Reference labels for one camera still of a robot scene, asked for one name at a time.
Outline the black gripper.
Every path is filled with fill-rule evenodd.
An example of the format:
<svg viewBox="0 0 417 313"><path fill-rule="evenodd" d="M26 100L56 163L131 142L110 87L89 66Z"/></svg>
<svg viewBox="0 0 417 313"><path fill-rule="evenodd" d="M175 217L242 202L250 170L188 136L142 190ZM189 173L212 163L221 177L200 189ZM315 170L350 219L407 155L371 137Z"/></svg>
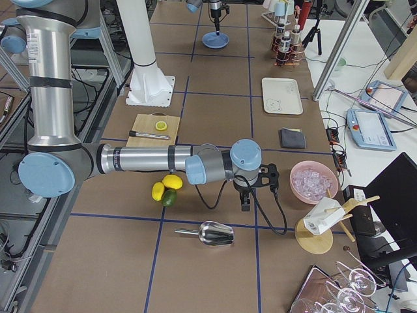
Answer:
<svg viewBox="0 0 417 313"><path fill-rule="evenodd" d="M279 176L277 165L273 163L260 165L253 179L250 179L248 176L239 176L236 174L233 179L233 186L240 193L241 211L250 211L250 194L256 188L268 187L271 193L278 195Z"/></svg>
<svg viewBox="0 0 417 313"><path fill-rule="evenodd" d="M216 30L216 35L220 35L220 19L222 17L222 12L225 11L225 14L229 14L229 5L224 3L221 0L209 0L209 9L210 16L214 20L214 26Z"/></svg>

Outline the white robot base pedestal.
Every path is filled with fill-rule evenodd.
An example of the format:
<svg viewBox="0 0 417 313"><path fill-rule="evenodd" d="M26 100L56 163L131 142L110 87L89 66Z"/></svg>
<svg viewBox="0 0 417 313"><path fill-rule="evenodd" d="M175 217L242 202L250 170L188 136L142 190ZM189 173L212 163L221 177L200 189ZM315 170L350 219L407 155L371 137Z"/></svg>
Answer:
<svg viewBox="0 0 417 313"><path fill-rule="evenodd" d="M117 6L134 64L127 105L170 106L175 77L164 75L157 64L145 2L120 0Z"/></svg>

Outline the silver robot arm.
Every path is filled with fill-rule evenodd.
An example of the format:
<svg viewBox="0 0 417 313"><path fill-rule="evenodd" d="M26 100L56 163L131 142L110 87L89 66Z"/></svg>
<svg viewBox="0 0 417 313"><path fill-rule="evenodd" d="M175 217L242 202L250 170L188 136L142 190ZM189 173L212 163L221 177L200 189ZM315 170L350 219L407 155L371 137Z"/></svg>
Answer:
<svg viewBox="0 0 417 313"><path fill-rule="evenodd" d="M184 171L192 185L232 182L243 210L254 189L278 191L274 164L261 162L261 148L241 139L230 149L209 145L112 147L86 144L74 131L70 37L78 30L101 30L98 1L16 1L16 17L24 28L29 55L29 86L34 135L18 175L25 188L44 198L70 192L78 183L113 171Z"/></svg>
<svg viewBox="0 0 417 313"><path fill-rule="evenodd" d="M208 16L215 26L215 35L219 36L222 12L225 12L225 16L228 15L230 11L229 5L221 0L186 0L186 7L190 12L196 12L203 3L208 3Z"/></svg>

